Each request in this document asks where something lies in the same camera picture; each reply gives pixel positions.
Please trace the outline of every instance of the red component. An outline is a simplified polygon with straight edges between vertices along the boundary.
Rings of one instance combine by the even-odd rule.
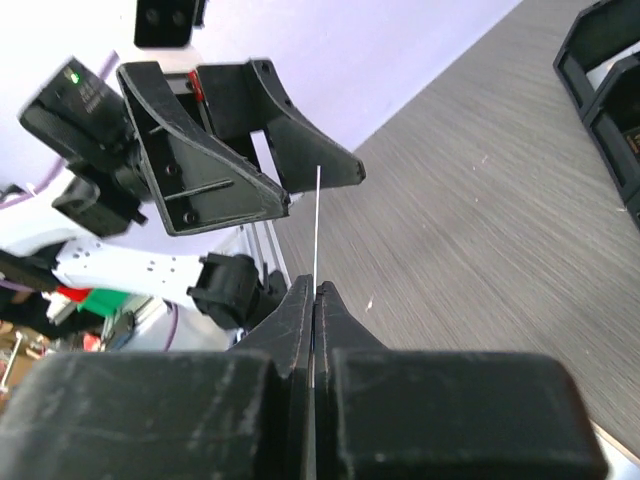
[[[100,337],[85,333],[84,338],[82,339],[82,347],[85,352],[98,351],[101,347]]]
[[[87,299],[87,297],[91,293],[91,289],[90,288],[76,289],[76,288],[69,288],[69,287],[58,287],[56,292],[58,292],[60,295],[64,295],[72,302],[82,303]]]
[[[198,103],[204,102],[204,93],[202,93],[202,85],[200,85],[198,72],[196,72],[195,70],[189,72],[189,81],[193,86],[193,94],[196,96],[196,101]]]

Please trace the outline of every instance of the black mount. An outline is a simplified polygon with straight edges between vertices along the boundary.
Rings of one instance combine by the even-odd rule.
[[[594,3],[576,17],[555,71],[595,144],[620,198],[640,228],[640,54],[611,60],[640,42],[640,2]],[[589,72],[608,62],[602,83]]]
[[[269,316],[284,298],[287,284],[282,272],[268,274],[264,284],[253,258],[209,254],[201,259],[204,267],[195,287],[187,293],[198,309],[225,329],[253,330]]]
[[[0,436],[12,439],[0,449],[6,478],[604,480],[608,471],[555,360],[389,350],[332,283],[316,291],[310,275],[228,352],[45,357],[9,400]]]
[[[289,195],[357,185],[364,166],[294,106],[268,60],[164,74],[126,63],[123,97],[75,59],[29,102],[20,123],[69,161],[77,179],[53,207],[102,238],[144,223],[155,202],[169,235],[285,217]],[[263,132],[280,185],[263,174]]]
[[[208,0],[138,0],[133,43],[138,48],[181,48],[193,27],[204,26]]]

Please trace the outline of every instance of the black plastic tray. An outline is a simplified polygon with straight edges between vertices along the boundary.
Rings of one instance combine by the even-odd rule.
[[[640,41],[640,2],[606,0],[581,11],[553,66],[580,116],[596,99],[587,73]]]
[[[598,148],[622,201],[640,190],[640,59],[615,63],[583,123]]]

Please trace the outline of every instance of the metal pin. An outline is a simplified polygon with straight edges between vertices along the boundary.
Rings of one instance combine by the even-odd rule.
[[[13,351],[11,352],[11,357],[9,358],[9,362],[5,367],[4,374],[2,375],[2,380],[0,380],[0,393],[7,393],[9,388],[7,387],[7,383],[9,382],[9,376],[11,375],[11,371],[16,362],[16,358],[18,357],[18,352],[20,351],[20,345],[22,344],[22,340],[24,336],[20,332],[16,332],[16,343],[13,346]]]
[[[318,165],[318,173],[316,177],[316,229],[313,239],[313,286],[318,286],[318,220],[320,218],[320,176],[322,167]]]

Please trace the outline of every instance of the green component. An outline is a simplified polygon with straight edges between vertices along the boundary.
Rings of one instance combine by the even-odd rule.
[[[128,293],[115,290],[92,290],[87,299],[78,305],[78,311],[89,310],[101,317],[114,315],[129,297]]]

